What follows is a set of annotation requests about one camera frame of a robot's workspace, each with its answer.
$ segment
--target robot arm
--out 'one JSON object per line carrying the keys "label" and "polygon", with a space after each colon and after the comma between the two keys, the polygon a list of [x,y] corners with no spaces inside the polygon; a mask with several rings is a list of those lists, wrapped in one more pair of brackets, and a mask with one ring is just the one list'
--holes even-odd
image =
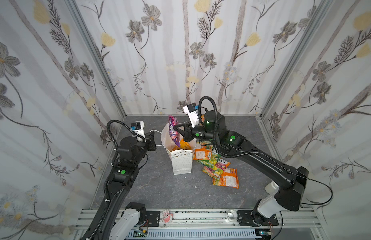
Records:
{"label": "robot arm", "polygon": [[[143,127],[144,123],[142,122],[139,122],[139,124],[137,122],[131,123],[131,130],[135,133],[143,130]],[[144,204],[131,202],[126,206],[122,217],[113,227],[121,204],[139,173],[138,165],[140,161],[145,157],[147,151],[156,150],[154,132],[146,134],[139,140],[141,142],[135,137],[129,136],[120,141],[112,160],[113,167],[103,186],[105,196],[82,239],[124,240],[132,227],[135,225],[141,226],[147,220]]]}
{"label": "robot arm", "polygon": [[246,137],[235,131],[227,130],[225,117],[217,111],[215,103],[209,97],[203,97],[195,110],[198,112],[199,119],[201,119],[200,108],[203,99],[210,100],[214,105],[214,111],[205,113],[204,122],[194,127],[188,123],[174,126],[175,130],[183,135],[184,141],[189,142],[194,138],[200,141],[210,141],[223,157],[237,157],[254,166],[279,185],[279,189],[273,194],[260,199],[256,204],[251,215],[252,226],[267,225],[273,214],[283,209],[298,211],[306,187],[308,170],[304,167],[296,169],[282,163],[258,149]]}

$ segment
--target orange snack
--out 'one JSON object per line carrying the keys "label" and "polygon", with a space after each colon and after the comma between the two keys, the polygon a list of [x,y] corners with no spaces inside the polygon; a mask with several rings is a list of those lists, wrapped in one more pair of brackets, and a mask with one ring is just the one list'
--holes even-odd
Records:
{"label": "orange snack", "polygon": [[237,170],[233,168],[227,168],[221,174],[220,180],[215,178],[212,179],[212,184],[223,187],[234,187],[239,188],[239,178],[237,177]]}
{"label": "orange snack", "polygon": [[200,149],[195,149],[195,153],[193,154],[193,159],[209,161],[211,160],[211,156],[212,156],[211,150],[200,148]]}

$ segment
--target white paper bag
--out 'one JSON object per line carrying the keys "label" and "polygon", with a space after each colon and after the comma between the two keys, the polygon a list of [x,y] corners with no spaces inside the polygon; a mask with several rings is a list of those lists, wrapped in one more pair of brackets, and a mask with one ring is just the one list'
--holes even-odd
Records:
{"label": "white paper bag", "polygon": [[193,152],[195,151],[196,148],[196,139],[189,142],[189,145],[192,147],[193,150],[179,149],[171,151],[176,146],[176,144],[172,141],[171,137],[169,136],[167,123],[162,130],[161,141],[163,146],[166,148],[169,158],[171,159],[174,175],[191,173]]}

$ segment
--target table surface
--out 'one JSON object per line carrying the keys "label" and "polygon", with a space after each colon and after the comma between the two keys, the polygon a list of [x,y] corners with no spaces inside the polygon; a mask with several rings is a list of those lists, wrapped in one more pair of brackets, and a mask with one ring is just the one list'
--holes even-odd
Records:
{"label": "table surface", "polygon": [[[189,121],[187,116],[177,117],[179,122]],[[168,116],[127,116],[124,122],[144,121],[145,132],[152,129],[162,131],[168,122]],[[266,153],[269,148],[255,117],[227,116],[227,129],[245,136],[256,147]],[[118,142],[129,136],[127,129],[122,128]],[[160,134],[155,132],[156,145],[161,144]],[[159,146],[154,152],[147,152],[149,159],[140,170],[132,189],[124,200],[122,207],[130,202],[139,202],[146,208],[240,208],[254,207],[260,198],[266,197],[265,186],[271,179],[254,167],[239,159],[226,159],[229,167],[236,168],[239,178],[239,189],[212,185],[212,177],[202,172],[203,165],[194,161],[189,174],[173,175],[172,164],[164,147]],[[111,171],[107,167],[95,194],[92,209],[97,209],[103,199],[103,182]]]}

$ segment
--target floral wallpaper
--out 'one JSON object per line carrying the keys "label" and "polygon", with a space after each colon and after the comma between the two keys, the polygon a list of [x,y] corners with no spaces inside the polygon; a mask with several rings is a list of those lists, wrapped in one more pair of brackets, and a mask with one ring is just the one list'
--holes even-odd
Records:
{"label": "floral wallpaper", "polygon": [[[332,239],[371,239],[371,2],[334,1],[270,112],[284,161],[305,166],[305,201]],[[356,233],[355,222],[365,231]]]}
{"label": "floral wallpaper", "polygon": [[260,114],[320,2],[76,3],[127,114],[182,114],[204,95]]}
{"label": "floral wallpaper", "polygon": [[91,203],[120,117],[84,46],[64,2],[0,1],[0,239],[73,238]]}

